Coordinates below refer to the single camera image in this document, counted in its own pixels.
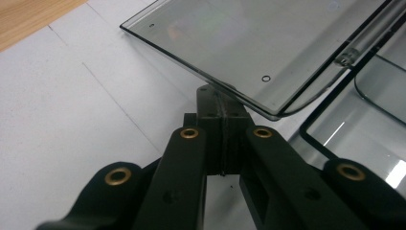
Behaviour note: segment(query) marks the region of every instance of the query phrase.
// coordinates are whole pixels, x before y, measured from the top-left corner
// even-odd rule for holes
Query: brass insert
[[[340,164],[337,166],[337,171],[345,178],[354,181],[361,181],[366,177],[364,172],[351,164]]]
[[[126,167],[121,167],[110,171],[104,178],[106,184],[110,186],[117,186],[124,184],[129,177],[131,177],[131,171]]]
[[[254,134],[260,138],[269,138],[272,136],[272,132],[263,127],[256,128]]]
[[[180,132],[180,136],[185,139],[192,139],[199,135],[199,131],[195,128],[185,128]]]

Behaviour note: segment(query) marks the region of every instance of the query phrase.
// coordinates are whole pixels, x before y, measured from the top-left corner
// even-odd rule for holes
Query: wooden surface
[[[0,51],[85,2],[86,0],[0,0]]]

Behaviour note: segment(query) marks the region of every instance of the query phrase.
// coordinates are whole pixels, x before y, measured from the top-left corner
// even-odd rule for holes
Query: white table surface
[[[63,218],[101,168],[159,158],[205,84],[119,25],[152,0],[89,0],[0,53],[0,229]],[[258,125],[289,138],[311,108]],[[234,175],[209,176],[205,229],[254,229]]]

